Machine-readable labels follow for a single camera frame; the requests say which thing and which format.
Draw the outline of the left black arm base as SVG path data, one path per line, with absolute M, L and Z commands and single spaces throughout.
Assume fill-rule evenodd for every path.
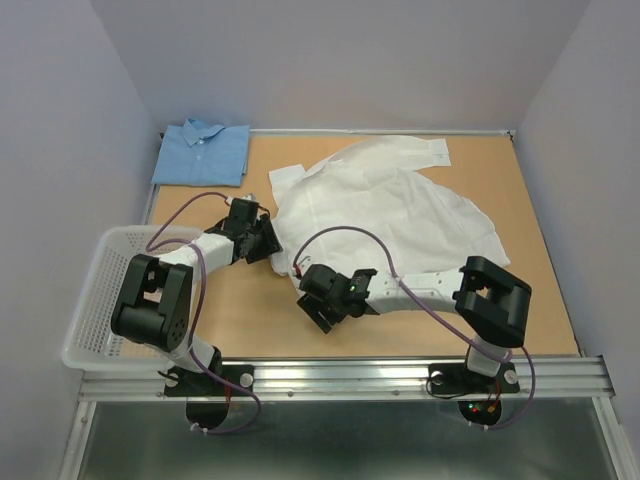
M 186 400 L 185 416 L 190 428 L 203 434 L 238 430 L 245 423 L 236 400 L 248 398 L 243 392 L 219 383 L 203 373 L 194 373 L 177 366 L 167 372 L 158 371 L 164 379 L 168 398 Z

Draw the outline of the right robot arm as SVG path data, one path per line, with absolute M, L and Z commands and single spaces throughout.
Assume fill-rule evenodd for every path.
M 524 346 L 532 288 L 482 256 L 458 269 L 396 277 L 359 269 L 347 277 L 313 264 L 299 276 L 298 306 L 325 333 L 345 318 L 424 310 L 468 345 L 463 384 L 482 390 Z

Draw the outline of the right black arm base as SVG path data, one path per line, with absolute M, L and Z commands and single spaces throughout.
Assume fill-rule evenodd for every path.
M 463 363 L 428 367 L 426 393 L 440 400 L 457 400 L 458 409 L 471 424 L 495 427 L 502 415 L 502 395 L 520 392 L 512 363 L 502 365 L 495 377 L 472 372 Z

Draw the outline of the white long sleeve shirt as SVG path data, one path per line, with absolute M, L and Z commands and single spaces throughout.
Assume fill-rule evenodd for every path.
M 322 264 L 347 277 L 376 269 L 396 277 L 458 269 L 471 256 L 510 260 L 491 219 L 471 200 L 420 174 L 451 162 L 443 140 L 383 136 L 315 165 L 269 174 L 283 251 L 271 266 Z

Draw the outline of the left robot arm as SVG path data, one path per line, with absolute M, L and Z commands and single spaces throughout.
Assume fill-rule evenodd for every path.
M 207 276 L 239 260 L 251 264 L 282 251 L 268 209 L 252 198 L 229 201 L 229 213 L 193 240 L 166 239 L 160 227 L 146 251 L 131 258 L 120 287 L 111 331 L 145 345 L 172 363 L 161 375 L 170 388 L 186 395 L 232 391 L 246 387 L 226 378 L 218 348 L 195 334 L 195 315 L 202 311 Z

